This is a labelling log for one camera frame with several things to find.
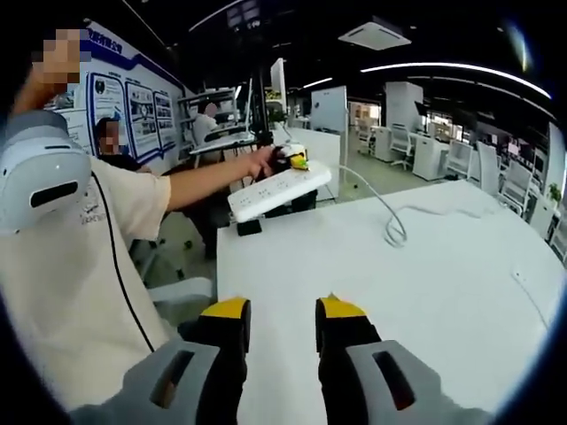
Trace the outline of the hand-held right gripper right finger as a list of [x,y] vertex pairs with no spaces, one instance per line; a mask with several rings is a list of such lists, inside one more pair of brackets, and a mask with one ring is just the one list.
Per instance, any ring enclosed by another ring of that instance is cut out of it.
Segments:
[[439,374],[334,294],[315,302],[318,378],[329,424],[489,424],[447,396]]

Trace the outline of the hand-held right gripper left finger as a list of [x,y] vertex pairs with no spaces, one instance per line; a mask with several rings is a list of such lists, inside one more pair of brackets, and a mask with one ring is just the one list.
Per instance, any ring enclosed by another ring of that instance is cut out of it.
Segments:
[[73,412],[75,424],[235,424],[247,376],[251,302],[233,297],[207,307],[185,339],[134,365],[120,391]]

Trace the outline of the person's left hand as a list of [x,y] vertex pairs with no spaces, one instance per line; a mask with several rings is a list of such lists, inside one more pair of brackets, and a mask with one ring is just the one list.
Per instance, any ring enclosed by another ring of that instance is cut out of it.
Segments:
[[270,161],[274,149],[274,146],[264,146],[247,155],[248,175],[254,180],[266,178],[273,174]]

